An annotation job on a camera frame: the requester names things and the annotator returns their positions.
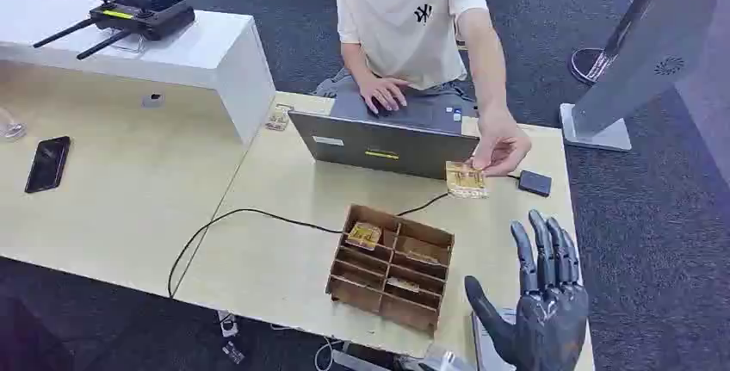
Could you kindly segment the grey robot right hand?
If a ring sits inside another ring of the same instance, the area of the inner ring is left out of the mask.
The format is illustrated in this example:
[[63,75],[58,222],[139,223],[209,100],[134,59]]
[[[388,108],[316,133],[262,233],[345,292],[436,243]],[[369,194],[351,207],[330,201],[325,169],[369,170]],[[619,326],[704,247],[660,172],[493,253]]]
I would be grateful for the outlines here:
[[545,219],[532,209],[529,223],[534,241],[520,222],[510,223],[519,262],[515,322],[499,315],[472,275],[464,277],[466,296],[503,361],[517,370],[574,370],[585,343],[590,304],[580,283],[576,245],[553,217]]

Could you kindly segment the person's right hand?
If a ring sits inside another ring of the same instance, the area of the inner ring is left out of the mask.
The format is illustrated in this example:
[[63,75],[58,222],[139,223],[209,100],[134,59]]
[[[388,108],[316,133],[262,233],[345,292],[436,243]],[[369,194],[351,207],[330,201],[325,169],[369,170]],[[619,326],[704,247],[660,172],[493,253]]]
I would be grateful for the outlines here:
[[393,77],[365,77],[358,82],[361,97],[373,114],[398,111],[407,106],[402,87],[409,84]]

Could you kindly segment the person's left hand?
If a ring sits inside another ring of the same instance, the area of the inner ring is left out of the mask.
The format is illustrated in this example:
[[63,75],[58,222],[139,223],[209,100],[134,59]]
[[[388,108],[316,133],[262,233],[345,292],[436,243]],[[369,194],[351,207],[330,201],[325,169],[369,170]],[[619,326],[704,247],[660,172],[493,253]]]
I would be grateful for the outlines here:
[[471,162],[484,176],[508,175],[531,150],[531,139],[506,108],[491,108],[482,114],[478,130],[479,143]]

